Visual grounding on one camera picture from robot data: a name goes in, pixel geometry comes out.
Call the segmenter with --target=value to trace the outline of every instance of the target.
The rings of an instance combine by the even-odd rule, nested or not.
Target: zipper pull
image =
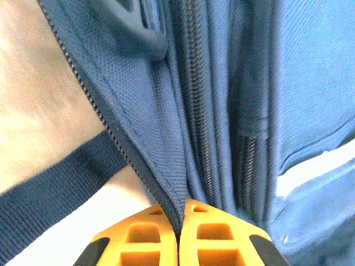
[[[161,0],[90,0],[98,19],[106,24],[119,53],[130,58],[162,60],[168,49],[165,16]]]

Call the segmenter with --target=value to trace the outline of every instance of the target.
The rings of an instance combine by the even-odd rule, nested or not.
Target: yellow plastic piece
[[[249,236],[269,235],[235,216],[188,199],[180,237],[180,266],[264,266]]]
[[[178,266],[175,233],[156,204],[97,234],[110,241],[97,266]]]

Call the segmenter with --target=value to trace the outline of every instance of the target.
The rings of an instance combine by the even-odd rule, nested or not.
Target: blue fabric
[[[292,154],[290,154],[280,167],[280,175],[291,166],[296,165],[306,159],[313,158],[323,151],[331,151],[345,142],[355,137],[355,117],[346,121],[337,130],[330,135],[323,137],[314,144],[308,145]]]
[[[166,61],[128,59],[88,1],[43,1],[82,79],[143,182],[178,232],[186,185],[185,150]]]
[[[164,1],[165,10],[171,8],[172,14],[177,9],[175,4],[172,4],[171,7]],[[184,153],[185,153],[185,163],[186,163],[186,183],[188,185],[189,194],[192,195],[194,199],[197,199],[201,202],[207,203],[207,195],[203,190],[202,183],[197,172],[197,166],[192,152],[192,145],[189,136],[189,129],[187,128],[186,114],[184,111],[184,101],[182,99],[182,89],[180,84],[179,70],[178,70],[178,60],[176,55],[176,46],[173,30],[173,17],[170,12],[166,14],[166,35],[169,40],[169,48],[167,54],[167,64],[170,70],[171,83],[173,85],[176,108],[179,111],[179,119],[181,126],[182,140],[184,142]]]
[[[303,158],[335,148],[346,123],[355,131],[355,2],[280,1],[283,86],[281,162],[307,146]],[[284,168],[296,162],[289,161]]]
[[[352,265],[354,195],[355,159],[276,198],[271,235],[279,250],[293,265]]]
[[[228,50],[229,50],[229,8],[230,1],[207,1],[209,18],[209,48],[212,87],[212,109],[214,114],[214,139],[216,142],[216,164],[218,166],[221,208],[236,214],[231,168],[231,148],[229,139],[229,120],[227,112],[228,97]]]
[[[254,140],[251,215],[258,226],[266,228],[272,201],[274,177],[278,172],[276,147],[278,135],[277,16],[275,1],[238,1],[230,32],[230,130],[233,151],[235,194],[242,205],[244,196],[242,168],[246,167],[244,149]]]
[[[0,265],[75,211],[126,166],[106,131],[63,161],[0,195]]]

